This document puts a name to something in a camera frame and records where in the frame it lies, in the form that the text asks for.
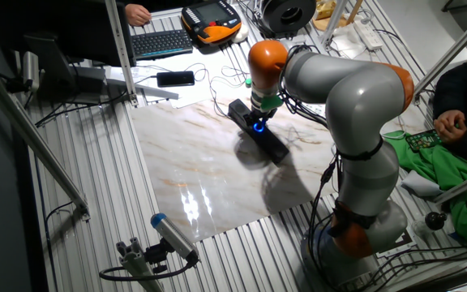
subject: person's arm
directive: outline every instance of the person's arm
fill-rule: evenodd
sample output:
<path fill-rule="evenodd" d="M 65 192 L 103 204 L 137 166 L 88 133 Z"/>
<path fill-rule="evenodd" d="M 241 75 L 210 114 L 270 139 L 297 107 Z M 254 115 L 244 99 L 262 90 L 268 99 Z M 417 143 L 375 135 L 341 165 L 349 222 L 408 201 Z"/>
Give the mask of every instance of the person's arm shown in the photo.
<path fill-rule="evenodd" d="M 434 95 L 434 118 L 449 110 L 464 113 L 467 91 L 467 63 L 446 72 L 437 83 Z"/>

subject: marble slab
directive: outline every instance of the marble slab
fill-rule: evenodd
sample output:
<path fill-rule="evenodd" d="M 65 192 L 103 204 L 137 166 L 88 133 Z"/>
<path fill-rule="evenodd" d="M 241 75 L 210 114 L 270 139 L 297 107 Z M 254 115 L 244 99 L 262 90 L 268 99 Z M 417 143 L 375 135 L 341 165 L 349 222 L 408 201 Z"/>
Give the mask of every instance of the marble slab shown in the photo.
<path fill-rule="evenodd" d="M 250 90 L 218 90 L 220 107 Z M 413 106 L 402 114 L 407 131 L 424 131 Z M 238 126 L 214 112 L 212 101 L 182 109 L 170 103 L 132 111 L 132 118 L 160 211 L 188 238 L 199 241 L 311 201 L 332 159 L 328 130 L 280 108 L 268 122 L 289 148 L 276 167 Z M 397 119 L 382 133 L 399 130 Z M 331 184 L 323 194 L 333 193 Z"/>

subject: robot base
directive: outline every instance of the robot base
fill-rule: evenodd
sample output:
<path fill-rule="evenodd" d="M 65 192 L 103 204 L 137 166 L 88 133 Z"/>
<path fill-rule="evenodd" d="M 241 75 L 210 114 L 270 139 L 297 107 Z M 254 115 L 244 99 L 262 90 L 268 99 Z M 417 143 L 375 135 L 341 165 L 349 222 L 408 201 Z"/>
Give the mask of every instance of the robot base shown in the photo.
<path fill-rule="evenodd" d="M 359 277 L 365 274 L 372 274 L 378 270 L 378 264 L 373 255 L 368 256 L 363 259 L 353 259 L 349 258 L 347 255 L 341 254 L 337 249 L 331 248 L 324 248 L 324 245 L 331 245 L 334 247 L 334 242 L 332 238 L 327 234 L 330 226 L 328 226 L 322 233 L 322 244 L 320 251 L 326 253 L 326 256 L 320 254 L 318 256 L 318 244 L 319 244 L 319 236 L 320 232 L 323 229 L 323 225 L 320 225 L 315 231 L 315 241 L 313 242 L 313 249 L 315 253 L 315 258 L 318 260 L 322 260 L 322 268 L 323 272 L 329 279 L 331 285 L 338 287 L 344 284 L 352 283 L 355 286 L 363 286 L 366 283 L 361 283 L 356 281 Z M 309 240 L 309 230 L 306 231 L 304 237 L 302 238 L 302 242 L 300 244 L 300 251 L 302 253 L 302 258 L 304 260 L 304 264 L 306 265 L 307 269 L 311 273 L 317 273 L 317 269 L 315 264 L 313 263 L 313 258 L 311 257 L 311 251 L 307 246 L 307 242 Z M 337 258 L 336 260 L 328 260 L 325 258 Z"/>

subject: monitor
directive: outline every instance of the monitor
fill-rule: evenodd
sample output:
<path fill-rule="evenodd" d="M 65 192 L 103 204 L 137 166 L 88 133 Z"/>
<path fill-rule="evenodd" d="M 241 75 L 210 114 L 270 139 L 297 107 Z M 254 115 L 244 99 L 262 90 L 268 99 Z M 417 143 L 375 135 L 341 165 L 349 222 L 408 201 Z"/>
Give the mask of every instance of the monitor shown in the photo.
<path fill-rule="evenodd" d="M 135 66 L 125 6 L 121 2 L 117 6 L 129 62 Z M 100 101 L 105 71 L 70 67 L 69 60 L 121 66 L 104 0 L 0 0 L 0 45 L 39 57 L 45 73 L 37 97 L 43 100 Z"/>

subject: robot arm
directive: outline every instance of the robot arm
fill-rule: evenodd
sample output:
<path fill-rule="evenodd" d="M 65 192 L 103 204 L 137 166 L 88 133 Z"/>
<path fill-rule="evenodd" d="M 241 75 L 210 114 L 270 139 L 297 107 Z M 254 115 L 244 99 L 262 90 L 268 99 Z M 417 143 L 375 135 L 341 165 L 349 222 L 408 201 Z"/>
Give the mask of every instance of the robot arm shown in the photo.
<path fill-rule="evenodd" d="M 388 64 L 311 51 L 290 56 L 284 72 L 288 93 L 306 103 L 326 104 L 328 127 L 341 155 L 344 172 L 336 211 L 328 235 L 318 244 L 327 266 L 347 268 L 340 263 L 354 263 L 386 250 L 405 231 L 405 214 L 388 200 L 399 163 L 379 131 L 406 110 L 413 81 L 408 71 Z M 251 73 L 253 79 L 264 78 L 259 71 Z M 263 81 L 259 83 L 268 86 L 273 78 Z"/>

